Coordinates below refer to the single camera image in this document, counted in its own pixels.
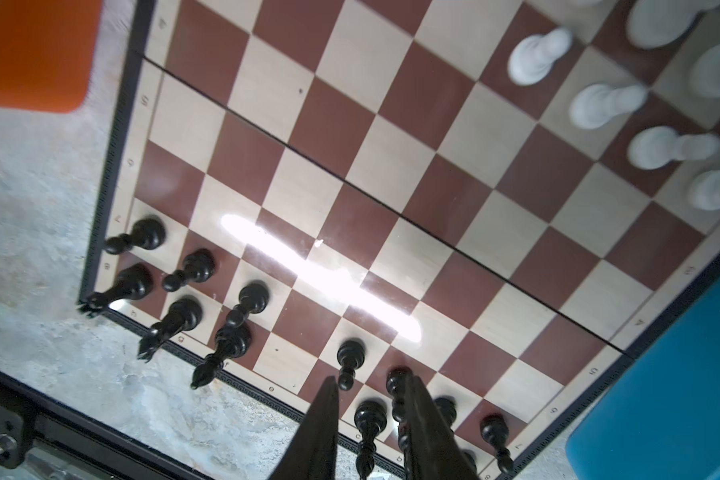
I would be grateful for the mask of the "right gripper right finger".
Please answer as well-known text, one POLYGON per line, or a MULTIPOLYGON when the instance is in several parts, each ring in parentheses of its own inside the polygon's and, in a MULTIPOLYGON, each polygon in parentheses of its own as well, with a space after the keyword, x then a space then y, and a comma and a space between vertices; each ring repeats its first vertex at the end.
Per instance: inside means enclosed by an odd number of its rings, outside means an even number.
POLYGON ((408 479, 478 479, 420 377, 404 380, 408 479))

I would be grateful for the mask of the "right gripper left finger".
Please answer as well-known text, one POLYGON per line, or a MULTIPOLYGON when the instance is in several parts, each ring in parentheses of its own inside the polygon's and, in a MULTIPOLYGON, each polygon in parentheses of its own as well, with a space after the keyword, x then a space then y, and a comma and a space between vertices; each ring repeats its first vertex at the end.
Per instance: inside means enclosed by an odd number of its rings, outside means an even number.
POLYGON ((269 478, 334 479, 338 449, 339 389, 328 376, 269 478))

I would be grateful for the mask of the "black chess piece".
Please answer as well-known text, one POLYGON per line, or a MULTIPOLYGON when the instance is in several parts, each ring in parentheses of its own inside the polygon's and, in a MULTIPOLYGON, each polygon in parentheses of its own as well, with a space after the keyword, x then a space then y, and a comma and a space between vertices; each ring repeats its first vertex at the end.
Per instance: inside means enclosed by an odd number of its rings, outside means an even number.
POLYGON ((404 455, 408 454, 410 432, 406 419, 405 391, 406 379, 412 375, 410 368, 400 366, 387 374, 386 390, 392 396, 392 417, 398 424, 398 446, 404 455))

